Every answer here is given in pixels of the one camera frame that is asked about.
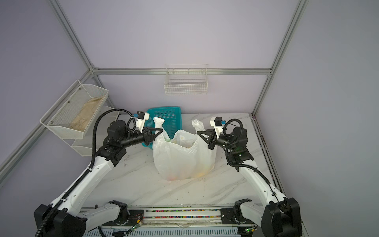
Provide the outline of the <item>white lemon print plastic bag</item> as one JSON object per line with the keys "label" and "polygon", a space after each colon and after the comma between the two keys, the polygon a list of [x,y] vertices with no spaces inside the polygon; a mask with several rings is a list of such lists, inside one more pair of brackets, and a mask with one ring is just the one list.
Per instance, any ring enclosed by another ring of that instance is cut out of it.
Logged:
{"label": "white lemon print plastic bag", "polygon": [[178,130],[170,139],[166,130],[153,142],[153,158],[160,175],[168,181],[199,178],[215,166],[217,150],[195,133]]}

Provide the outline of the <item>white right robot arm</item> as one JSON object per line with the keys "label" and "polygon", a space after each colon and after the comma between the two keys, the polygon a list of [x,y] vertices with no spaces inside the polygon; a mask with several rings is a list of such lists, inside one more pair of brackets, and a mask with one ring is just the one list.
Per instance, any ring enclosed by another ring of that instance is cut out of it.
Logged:
{"label": "white right robot arm", "polygon": [[260,227],[266,237],[300,237],[303,234],[300,205],[294,198],[287,198],[259,170],[247,148],[247,130],[237,126],[230,134],[217,134],[208,129],[197,132],[213,150],[223,148],[227,164],[237,170],[251,185],[261,205],[249,198],[234,205],[234,222],[252,222]]}

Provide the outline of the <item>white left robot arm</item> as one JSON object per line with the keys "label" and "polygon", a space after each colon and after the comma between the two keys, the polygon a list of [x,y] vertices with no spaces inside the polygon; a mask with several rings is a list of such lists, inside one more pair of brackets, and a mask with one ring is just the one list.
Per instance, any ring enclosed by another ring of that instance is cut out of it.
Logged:
{"label": "white left robot arm", "polygon": [[49,205],[40,205],[34,212],[37,237],[82,237],[105,223],[125,224],[129,220],[128,205],[112,200],[103,207],[81,212],[100,181],[113,170],[126,154],[126,148],[140,143],[150,144],[163,133],[162,128],[145,127],[138,121],[131,131],[125,121],[117,120],[107,129],[107,137],[95,151],[88,168],[76,181]]}

